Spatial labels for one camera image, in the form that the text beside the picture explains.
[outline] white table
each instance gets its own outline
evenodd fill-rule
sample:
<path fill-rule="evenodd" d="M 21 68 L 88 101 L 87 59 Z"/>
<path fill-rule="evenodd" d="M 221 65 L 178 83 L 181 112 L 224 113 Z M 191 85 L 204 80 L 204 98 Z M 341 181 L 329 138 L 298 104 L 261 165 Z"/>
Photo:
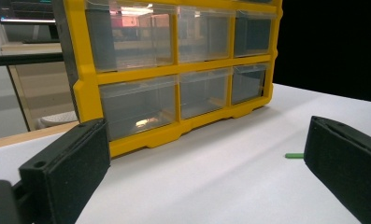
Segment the white table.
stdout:
<path fill-rule="evenodd" d="M 78 223 L 359 223 L 306 167 L 312 115 L 371 136 L 371 102 L 275 84 L 272 102 L 113 160 Z M 61 134 L 0 147 L 0 179 Z"/>

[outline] yellow storage organizer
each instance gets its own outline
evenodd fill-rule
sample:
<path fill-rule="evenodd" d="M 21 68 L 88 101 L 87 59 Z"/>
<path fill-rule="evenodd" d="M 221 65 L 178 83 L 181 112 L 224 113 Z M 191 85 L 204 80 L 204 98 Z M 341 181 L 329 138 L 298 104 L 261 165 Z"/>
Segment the yellow storage organizer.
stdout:
<path fill-rule="evenodd" d="M 272 98 L 281 0 L 53 1 L 81 122 L 111 156 L 174 141 Z"/>

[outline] black background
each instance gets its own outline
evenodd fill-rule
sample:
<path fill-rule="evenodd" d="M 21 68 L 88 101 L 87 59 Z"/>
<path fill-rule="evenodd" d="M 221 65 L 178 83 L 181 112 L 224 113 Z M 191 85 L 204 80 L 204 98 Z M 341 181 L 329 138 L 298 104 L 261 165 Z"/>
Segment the black background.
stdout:
<path fill-rule="evenodd" d="M 371 101 L 371 1 L 283 0 L 274 82 Z"/>

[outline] yellow frame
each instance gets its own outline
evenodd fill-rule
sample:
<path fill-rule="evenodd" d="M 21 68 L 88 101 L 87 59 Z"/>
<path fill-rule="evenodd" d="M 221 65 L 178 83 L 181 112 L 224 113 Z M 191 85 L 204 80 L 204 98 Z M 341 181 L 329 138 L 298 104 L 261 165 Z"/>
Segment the yellow frame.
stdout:
<path fill-rule="evenodd" d="M 144 78 L 160 77 L 165 75 L 186 73 L 196 70 L 215 69 L 241 64 L 269 63 L 265 73 L 264 95 L 247 102 L 231 105 L 232 76 L 228 77 L 227 102 L 223 109 L 200 115 L 191 119 L 180 118 L 179 86 L 176 85 L 176 121 L 164 127 L 137 133 L 119 140 L 110 142 L 112 157 L 119 156 L 141 147 L 157 147 L 177 140 L 182 134 L 190 130 L 209 124 L 219 119 L 239 118 L 249 114 L 253 109 L 266 105 L 272 98 L 273 70 L 275 59 L 278 56 L 278 27 L 282 17 L 282 0 L 273 0 L 271 4 L 254 4 L 230 0 L 136 0 L 137 2 L 160 3 L 175 6 L 213 7 L 232 10 L 250 10 L 263 13 L 274 13 L 270 34 L 269 51 L 265 55 L 234 58 L 233 48 L 229 48 L 229 59 L 215 60 L 200 63 L 178 64 L 178 50 L 174 51 L 174 64 L 162 67 L 141 68 L 131 71 L 110 72 L 98 74 L 95 71 L 91 42 L 85 16 L 84 0 L 65 0 L 65 14 L 71 34 L 78 69 L 78 81 L 73 86 L 80 122 L 103 117 L 99 86 L 123 81 L 134 81 Z M 173 15 L 173 46 L 178 45 L 177 17 Z M 231 19 L 229 41 L 235 42 L 235 18 Z"/>

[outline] white tabletop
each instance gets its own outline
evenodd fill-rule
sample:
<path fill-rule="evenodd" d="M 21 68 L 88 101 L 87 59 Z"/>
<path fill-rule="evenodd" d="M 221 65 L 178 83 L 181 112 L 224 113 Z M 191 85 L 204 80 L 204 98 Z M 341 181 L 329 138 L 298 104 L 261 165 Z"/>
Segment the white tabletop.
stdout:
<path fill-rule="evenodd" d="M 251 114 L 113 160 L 78 223 L 359 223 L 306 167 L 311 116 L 371 136 L 371 102 L 275 84 Z M 0 179 L 60 136 L 0 147 Z"/>

